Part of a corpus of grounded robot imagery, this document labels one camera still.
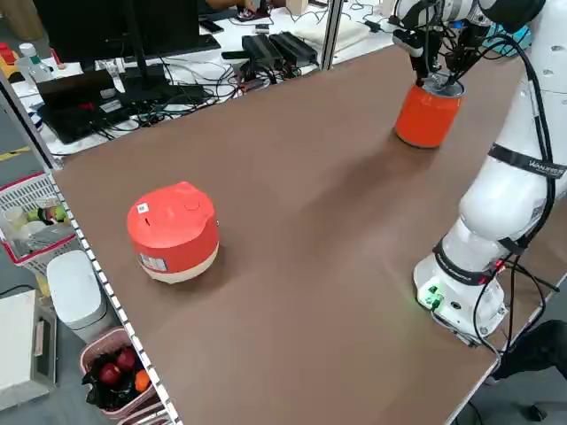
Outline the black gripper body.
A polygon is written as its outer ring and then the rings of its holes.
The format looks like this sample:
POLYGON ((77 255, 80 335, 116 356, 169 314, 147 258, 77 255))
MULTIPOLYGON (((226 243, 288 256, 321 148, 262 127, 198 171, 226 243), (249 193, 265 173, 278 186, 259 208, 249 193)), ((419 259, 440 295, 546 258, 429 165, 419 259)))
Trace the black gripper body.
POLYGON ((475 57, 481 44, 482 27, 467 19, 449 23, 432 19, 424 25, 425 57, 437 57, 440 50, 458 57, 475 57))

